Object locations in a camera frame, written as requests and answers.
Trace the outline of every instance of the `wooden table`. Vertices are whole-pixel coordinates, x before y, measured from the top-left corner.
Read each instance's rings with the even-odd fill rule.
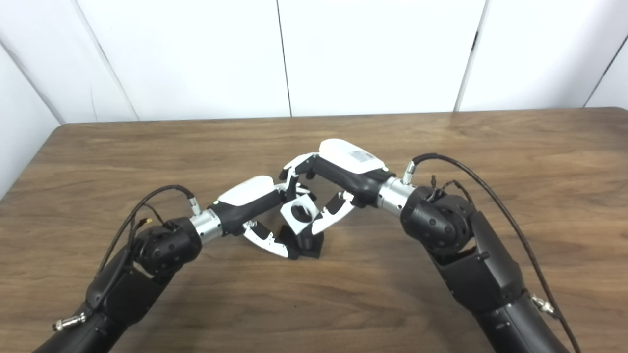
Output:
[[[628,112],[620,109],[69,124],[0,202],[0,352],[30,352],[83,301],[120,222],[150,190],[180,183],[203,205],[255,175],[276,177],[342,138],[402,173],[436,151],[472,167],[527,232],[585,352],[628,346]],[[528,287],[521,245],[480,188],[437,161],[415,184],[468,187]],[[336,191],[316,178],[324,203]],[[188,215],[166,193],[165,217]],[[262,217],[278,229],[278,212]],[[550,322],[564,342],[558,322]],[[491,352],[421,245],[376,209],[326,232],[319,260],[287,261],[243,237],[208,244],[114,352]]]

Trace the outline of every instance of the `label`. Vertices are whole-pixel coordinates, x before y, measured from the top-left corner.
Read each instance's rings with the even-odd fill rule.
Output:
[[[363,149],[360,149],[358,151],[349,152],[347,154],[349,156],[353,157],[359,163],[364,163],[364,162],[368,162],[368,161],[377,159],[377,157],[375,157],[374,155],[368,153],[367,151],[364,151]]]

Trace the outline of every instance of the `white wall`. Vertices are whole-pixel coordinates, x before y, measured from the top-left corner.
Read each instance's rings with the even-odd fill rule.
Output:
[[[0,46],[0,198],[59,126]]]
[[[0,0],[0,39],[61,120],[137,119],[73,0]]]
[[[79,0],[140,119],[290,116],[275,0]]]
[[[279,0],[294,116],[451,111],[484,0]]]
[[[628,109],[628,45],[626,43],[589,99],[587,107]]]
[[[626,0],[490,0],[460,110],[582,107],[626,34]]]

